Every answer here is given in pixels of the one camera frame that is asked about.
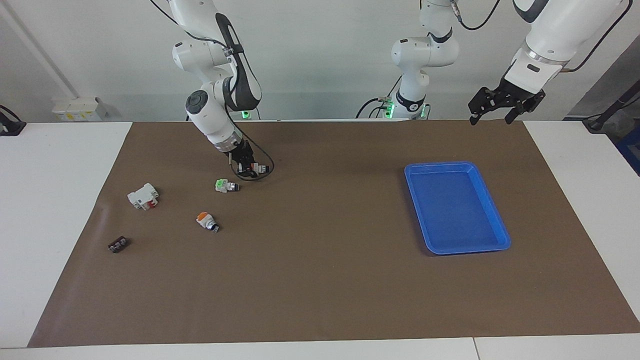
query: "plastic tray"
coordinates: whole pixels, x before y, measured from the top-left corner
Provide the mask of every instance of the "plastic tray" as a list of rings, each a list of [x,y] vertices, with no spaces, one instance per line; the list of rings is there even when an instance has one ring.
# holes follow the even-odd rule
[[[449,255],[511,246],[477,166],[469,162],[414,164],[404,174],[429,250]]]

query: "brown paper mat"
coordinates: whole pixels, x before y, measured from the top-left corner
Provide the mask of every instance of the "brown paper mat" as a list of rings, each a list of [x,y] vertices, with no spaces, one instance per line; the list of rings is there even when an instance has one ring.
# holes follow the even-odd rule
[[[640,332],[522,123],[243,128],[276,171],[222,194],[227,159],[192,124],[133,125],[30,347]],[[457,160],[480,168],[511,249],[426,249],[403,169]],[[144,212],[126,195],[146,182],[161,195]]]

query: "black terminal block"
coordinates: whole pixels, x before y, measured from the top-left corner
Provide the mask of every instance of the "black terminal block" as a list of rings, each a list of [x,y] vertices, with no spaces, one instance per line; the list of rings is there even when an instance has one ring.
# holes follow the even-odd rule
[[[109,245],[109,250],[114,254],[118,254],[124,248],[129,246],[130,243],[131,242],[127,238],[125,238],[124,236],[121,236],[116,241],[111,243],[111,245]]]

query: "white wall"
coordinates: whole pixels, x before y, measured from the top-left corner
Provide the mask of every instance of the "white wall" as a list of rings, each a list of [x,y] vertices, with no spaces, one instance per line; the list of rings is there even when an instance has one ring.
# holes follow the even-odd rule
[[[186,96],[200,87],[171,57],[174,43],[186,36],[147,0],[0,1],[15,10],[80,95],[98,96],[115,107],[114,119],[184,118]],[[168,9],[164,0],[157,1]],[[461,1],[465,22],[480,23],[492,4]],[[268,119],[353,117],[364,101],[386,95],[398,77],[390,59],[392,44],[424,34],[416,0],[216,0],[216,5],[242,37],[264,90],[260,109]],[[640,33],[637,19],[640,6],[588,65],[551,82],[545,102],[522,118],[562,119]],[[458,62],[429,71],[434,119],[467,118],[470,98],[482,86],[497,85],[529,26],[511,1],[503,1],[481,31],[470,33],[457,25],[454,30],[462,48]],[[0,53],[2,68],[31,76],[35,67],[20,59]],[[3,101],[7,86],[0,88]]]
[[[23,120],[53,121],[51,97],[64,93],[0,17],[0,104]]]

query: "green indicator light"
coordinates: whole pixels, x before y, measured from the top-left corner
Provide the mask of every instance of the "green indicator light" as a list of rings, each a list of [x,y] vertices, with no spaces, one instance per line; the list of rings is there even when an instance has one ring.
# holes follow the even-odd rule
[[[396,104],[391,103],[388,107],[387,107],[387,112],[385,113],[385,116],[387,119],[392,119],[394,117],[394,110],[396,109]]]

